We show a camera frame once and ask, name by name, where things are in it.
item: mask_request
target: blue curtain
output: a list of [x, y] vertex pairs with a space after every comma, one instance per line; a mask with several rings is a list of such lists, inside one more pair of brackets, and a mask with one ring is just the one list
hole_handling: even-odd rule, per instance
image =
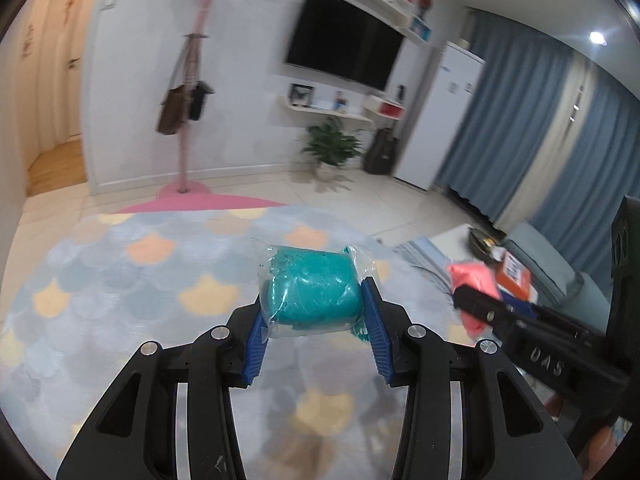
[[495, 221], [545, 138], [573, 50], [478, 10], [471, 52], [484, 59], [484, 71], [437, 182]]
[[600, 69], [580, 137], [530, 222], [606, 294], [611, 223], [626, 194], [640, 196], [640, 102]]

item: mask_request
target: light switch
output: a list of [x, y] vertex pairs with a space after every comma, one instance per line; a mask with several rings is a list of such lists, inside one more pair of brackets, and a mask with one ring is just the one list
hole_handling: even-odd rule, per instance
[[102, 8], [100, 10], [113, 9], [118, 0], [102, 0]]

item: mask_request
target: refrigerator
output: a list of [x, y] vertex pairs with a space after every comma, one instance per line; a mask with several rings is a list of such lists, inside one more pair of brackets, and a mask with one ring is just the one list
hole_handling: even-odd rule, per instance
[[484, 61], [447, 43], [436, 75], [394, 176], [429, 189], [456, 137], [482, 73]]

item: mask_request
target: white curtain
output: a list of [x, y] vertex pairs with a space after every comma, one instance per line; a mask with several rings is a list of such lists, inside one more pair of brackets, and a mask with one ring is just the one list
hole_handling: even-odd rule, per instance
[[[508, 233], [519, 222], [531, 218], [544, 202], [580, 136], [597, 83], [597, 66], [575, 52], [545, 139], [507, 207], [495, 221], [496, 228]], [[580, 109], [575, 110], [580, 92]]]

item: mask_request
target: cushion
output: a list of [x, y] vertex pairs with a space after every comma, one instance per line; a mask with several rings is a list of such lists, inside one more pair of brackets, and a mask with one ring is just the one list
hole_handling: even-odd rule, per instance
[[607, 331], [611, 304], [591, 276], [581, 272], [580, 278], [582, 286], [572, 298], [567, 299], [560, 311], [604, 333]]
[[576, 280], [576, 272], [542, 234], [521, 222], [503, 240], [502, 246], [532, 273], [541, 303], [559, 308]]

